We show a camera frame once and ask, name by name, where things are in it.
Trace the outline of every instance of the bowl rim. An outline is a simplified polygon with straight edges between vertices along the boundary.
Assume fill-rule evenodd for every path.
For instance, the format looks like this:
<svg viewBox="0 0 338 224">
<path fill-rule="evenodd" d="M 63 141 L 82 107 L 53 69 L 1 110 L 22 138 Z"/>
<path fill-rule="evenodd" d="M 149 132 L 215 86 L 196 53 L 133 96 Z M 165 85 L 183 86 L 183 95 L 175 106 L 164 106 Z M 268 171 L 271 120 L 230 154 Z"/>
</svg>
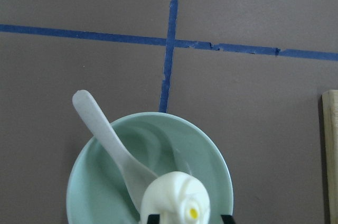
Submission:
<svg viewBox="0 0 338 224">
<path fill-rule="evenodd" d="M 180 121 L 188 126 L 190 126 L 191 128 L 193 128 L 195 131 L 197 131 L 208 143 L 209 145 L 213 148 L 214 152 L 217 154 L 218 159 L 220 160 L 220 162 L 222 163 L 222 168 L 226 174 L 226 176 L 229 178 L 229 185 L 228 185 L 228 191 L 230 192 L 229 194 L 229 209 L 230 209 L 230 214 L 233 214 L 233 186 L 232 186 L 232 179 L 230 176 L 230 172 L 228 169 L 228 166 L 223 158 L 223 155 L 221 154 L 221 152 L 219 151 L 219 149 L 217 148 L 217 146 L 215 145 L 215 143 L 211 140 L 211 138 L 209 138 L 209 136 L 203 132 L 201 129 L 199 129 L 197 126 L 195 126 L 193 123 L 189 122 L 188 120 L 172 115 L 172 114 L 168 114 L 168 113 L 162 113 L 162 112 L 155 112 L 155 111 L 148 111 L 148 112 L 140 112 L 140 113 L 134 113 L 134 114 L 130 114 L 130 115 L 126 115 L 124 117 L 118 118 L 116 120 L 114 120 L 113 122 L 111 122 L 110 124 L 112 126 L 116 126 L 117 124 L 123 123 L 126 120 L 135 118 L 135 117 L 143 117 L 143 116 L 161 116 L 161 117 L 166 117 L 166 118 L 170 118 L 170 119 L 174 119 L 177 121 Z M 80 153 L 78 154 L 72 170 L 70 172 L 69 175 L 69 179 L 68 179 L 68 183 L 67 183 L 67 191 L 66 191 L 66 214 L 67 214 L 67 220 L 69 224 L 75 224 L 72 219 L 70 219 L 70 213 L 71 213 L 71 209 L 70 209 L 70 185 L 71 182 L 73 180 L 74 177 L 74 173 L 75 173 L 75 169 L 78 165 L 78 163 L 81 160 L 81 157 L 83 155 L 86 154 L 87 149 L 90 147 L 90 142 L 92 142 L 94 139 L 94 137 L 92 137 L 90 140 L 88 140 L 88 142 L 85 144 L 85 146 L 82 148 L 82 150 L 80 151 Z"/>
</svg>

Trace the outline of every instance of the gray floor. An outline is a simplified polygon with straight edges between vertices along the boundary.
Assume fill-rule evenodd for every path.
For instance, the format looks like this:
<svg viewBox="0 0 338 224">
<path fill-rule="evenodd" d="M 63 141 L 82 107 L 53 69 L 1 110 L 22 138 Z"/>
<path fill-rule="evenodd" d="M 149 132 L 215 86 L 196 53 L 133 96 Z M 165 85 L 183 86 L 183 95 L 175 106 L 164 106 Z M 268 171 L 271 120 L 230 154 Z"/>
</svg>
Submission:
<svg viewBox="0 0 338 224">
<path fill-rule="evenodd" d="M 0 24 L 166 38 L 170 0 L 0 0 Z M 176 38 L 338 53 L 336 0 L 179 0 Z M 78 89 L 109 120 L 157 111 L 164 46 L 0 32 L 0 223 L 67 222 L 91 137 Z M 222 152 L 237 223 L 328 224 L 321 94 L 338 62 L 175 48 L 168 113 Z"/>
</svg>

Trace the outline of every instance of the spoon handle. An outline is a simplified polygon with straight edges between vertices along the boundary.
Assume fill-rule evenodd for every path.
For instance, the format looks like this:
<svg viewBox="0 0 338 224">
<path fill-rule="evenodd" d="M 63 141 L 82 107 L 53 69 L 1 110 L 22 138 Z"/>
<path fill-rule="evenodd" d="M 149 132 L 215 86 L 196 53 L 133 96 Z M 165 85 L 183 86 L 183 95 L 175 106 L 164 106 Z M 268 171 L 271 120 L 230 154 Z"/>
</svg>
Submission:
<svg viewBox="0 0 338 224">
<path fill-rule="evenodd" d="M 139 212 L 144 192 L 157 175 L 130 154 L 88 91 L 77 91 L 73 96 L 73 105 L 94 137 L 117 164 L 130 198 Z"/>
<path fill-rule="evenodd" d="M 130 158 L 134 158 L 122 144 L 94 97 L 88 91 L 77 91 L 73 95 L 72 101 L 85 125 L 112 157 L 119 169 Z"/>
</svg>

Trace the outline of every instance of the yellow dot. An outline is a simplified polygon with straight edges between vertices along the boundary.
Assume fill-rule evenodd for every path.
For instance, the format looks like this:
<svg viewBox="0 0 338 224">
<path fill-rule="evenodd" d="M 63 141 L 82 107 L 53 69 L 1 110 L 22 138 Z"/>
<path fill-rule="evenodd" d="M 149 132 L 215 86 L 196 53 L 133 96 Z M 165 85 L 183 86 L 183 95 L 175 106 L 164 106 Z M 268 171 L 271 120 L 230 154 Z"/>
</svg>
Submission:
<svg viewBox="0 0 338 224">
<path fill-rule="evenodd" d="M 193 219 L 197 219 L 198 216 L 199 216 L 199 213 L 196 211 L 196 209 L 191 208 L 191 209 L 190 209 L 190 216 L 191 216 L 191 218 L 193 218 Z"/>
</svg>

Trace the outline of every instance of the wooden stick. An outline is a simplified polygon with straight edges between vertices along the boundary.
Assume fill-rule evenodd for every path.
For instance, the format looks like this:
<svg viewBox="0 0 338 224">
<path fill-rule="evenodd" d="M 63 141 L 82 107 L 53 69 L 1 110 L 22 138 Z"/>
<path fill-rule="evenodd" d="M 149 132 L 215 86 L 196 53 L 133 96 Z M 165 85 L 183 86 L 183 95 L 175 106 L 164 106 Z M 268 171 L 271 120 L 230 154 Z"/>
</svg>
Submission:
<svg viewBox="0 0 338 224">
<path fill-rule="evenodd" d="M 338 90 L 323 93 L 328 201 L 331 224 L 338 224 Z"/>
</svg>

